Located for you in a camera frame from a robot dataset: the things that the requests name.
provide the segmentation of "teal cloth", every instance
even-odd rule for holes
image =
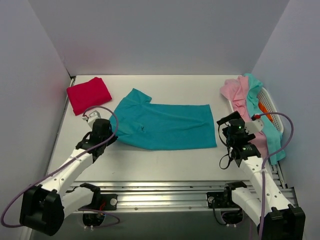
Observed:
[[[119,120],[118,141],[147,150],[185,150],[216,147],[215,126],[209,105],[150,103],[137,89],[114,110]],[[112,129],[116,120],[110,118]]]
[[[245,77],[248,76],[249,91],[246,96],[246,107],[250,117],[255,114],[262,114],[263,112],[258,107],[259,100],[257,98],[258,93],[263,87],[263,83],[256,79],[251,73],[246,73]],[[272,122],[267,118],[267,116],[261,117],[264,123],[262,132],[266,136],[266,143],[268,147],[269,154],[281,148],[282,133],[279,132]],[[283,159],[286,156],[284,150],[270,157],[270,162],[272,165],[277,164],[277,161]]]

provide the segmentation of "orange cloth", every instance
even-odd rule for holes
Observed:
[[[261,102],[258,103],[258,107],[259,107],[259,109],[260,109],[263,113],[269,112],[269,111],[266,109],[265,105],[263,105]],[[270,122],[272,122],[272,123],[274,122],[274,120],[273,120],[273,118],[272,118],[272,116],[271,116],[270,114],[267,115],[267,118],[270,120]]]

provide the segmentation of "folded red cloth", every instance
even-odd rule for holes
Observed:
[[[87,108],[109,102],[112,97],[100,77],[66,89],[75,115],[82,114]]]

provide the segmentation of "laundry basket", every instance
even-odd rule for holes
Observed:
[[[268,110],[268,112],[277,112],[277,109],[275,107],[274,102],[272,101],[272,99],[270,97],[270,94],[268,93],[268,91],[264,87],[261,89],[261,91],[259,92],[257,97],[259,99],[259,102],[265,106],[265,108]],[[230,104],[231,111],[233,112],[234,108],[232,107],[232,102],[229,101],[229,104]],[[284,133],[284,125],[282,124],[280,116],[273,114],[273,115],[271,115],[271,117],[273,119],[273,125],[275,126],[275,128],[283,134]]]

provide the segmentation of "cloth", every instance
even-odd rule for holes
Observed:
[[[269,112],[267,110],[267,108],[265,107],[265,105],[263,105],[261,102],[258,103],[258,107],[264,114]],[[274,122],[274,120],[270,114],[266,115],[266,117],[270,120],[270,122],[272,122],[272,123]]]
[[[220,93],[231,101],[234,111],[238,111],[245,122],[251,122],[247,109],[247,94],[249,83],[247,76],[238,76],[237,79],[227,79],[224,86],[220,88]],[[268,155],[267,138],[263,132],[256,132],[255,139],[250,143],[254,144],[259,150],[261,156],[265,158]]]
[[[137,89],[121,100],[114,113],[118,141],[147,150],[185,150],[216,147],[209,105],[153,104]],[[110,118],[112,128],[116,120]]]
[[[248,77],[249,92],[246,96],[246,107],[249,115],[252,117],[255,114],[262,114],[263,112],[259,109],[259,100],[257,98],[258,93],[262,89],[262,82],[256,79],[252,74],[246,73],[244,76]],[[274,153],[281,148],[282,133],[279,132],[271,121],[266,117],[262,116],[264,127],[262,129],[266,136],[268,152],[269,154]],[[277,164],[277,161],[283,159],[286,156],[284,150],[270,157],[272,165]]]
[[[100,77],[77,84],[66,89],[75,115],[82,114],[87,108],[109,102],[112,97]]]

